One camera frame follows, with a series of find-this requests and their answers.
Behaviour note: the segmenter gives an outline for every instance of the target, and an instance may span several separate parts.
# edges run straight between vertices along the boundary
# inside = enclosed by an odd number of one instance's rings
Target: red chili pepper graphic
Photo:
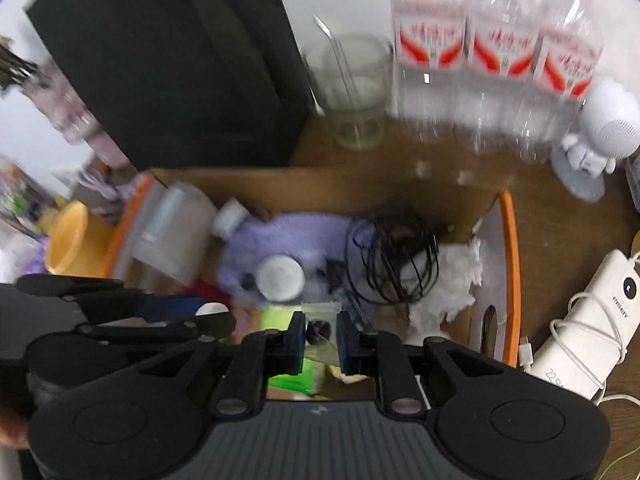
[[[459,60],[461,55],[462,55],[462,38],[460,38],[459,41],[451,45],[449,48],[446,48],[445,50],[442,51],[442,54],[440,54],[440,60],[438,61],[438,64],[440,65],[452,64],[453,62]]]
[[[477,34],[474,38],[474,54],[478,55],[479,59],[489,72],[500,72],[500,60],[493,52],[488,50],[487,47],[480,42]]]
[[[413,57],[418,63],[428,63],[429,53],[410,40],[407,35],[400,29],[400,44],[404,47],[404,50]]]
[[[574,85],[574,88],[571,90],[571,97],[580,97],[585,93],[590,83],[591,79],[587,79],[586,81],[580,81],[579,83]]]
[[[554,87],[554,90],[557,92],[564,92],[564,88],[566,87],[566,82],[564,81],[564,77],[562,77],[562,73],[556,68],[553,62],[549,59],[549,56],[546,56],[545,59],[545,74],[550,79],[551,84]]]
[[[513,77],[524,74],[531,67],[531,63],[533,63],[533,52],[515,61],[509,69],[509,76]]]

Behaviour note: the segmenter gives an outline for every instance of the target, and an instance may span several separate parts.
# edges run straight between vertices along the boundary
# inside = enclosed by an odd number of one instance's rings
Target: black circle on power bank
[[[633,278],[625,278],[622,289],[625,291],[625,296],[628,300],[632,300],[636,297],[638,288],[636,287],[636,282]]]

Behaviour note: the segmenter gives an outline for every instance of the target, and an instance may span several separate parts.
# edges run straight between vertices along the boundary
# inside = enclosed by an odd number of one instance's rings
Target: white plastic bottle
[[[545,161],[580,111],[602,52],[602,34],[590,16],[593,0],[543,0],[542,46],[514,122],[513,148],[521,158]]]
[[[398,115],[418,138],[452,130],[463,65],[463,0],[391,0],[396,36]]]
[[[530,79],[539,35],[535,0],[465,0],[467,66],[456,139],[475,153],[500,148]]]

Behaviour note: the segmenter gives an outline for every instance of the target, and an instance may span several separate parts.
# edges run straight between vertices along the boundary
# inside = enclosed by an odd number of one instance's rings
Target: yellow cup
[[[50,234],[45,266],[51,274],[107,278],[104,261],[115,227],[78,201],[69,203]]]

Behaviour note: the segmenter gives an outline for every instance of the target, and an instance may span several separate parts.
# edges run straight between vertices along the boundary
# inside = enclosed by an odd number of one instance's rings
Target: red and white label
[[[533,79],[563,98],[584,99],[601,52],[572,35],[546,32]]]
[[[480,73],[521,78],[530,72],[538,30],[469,19],[468,63]]]
[[[408,68],[453,70],[462,64],[462,6],[395,2],[396,56]]]

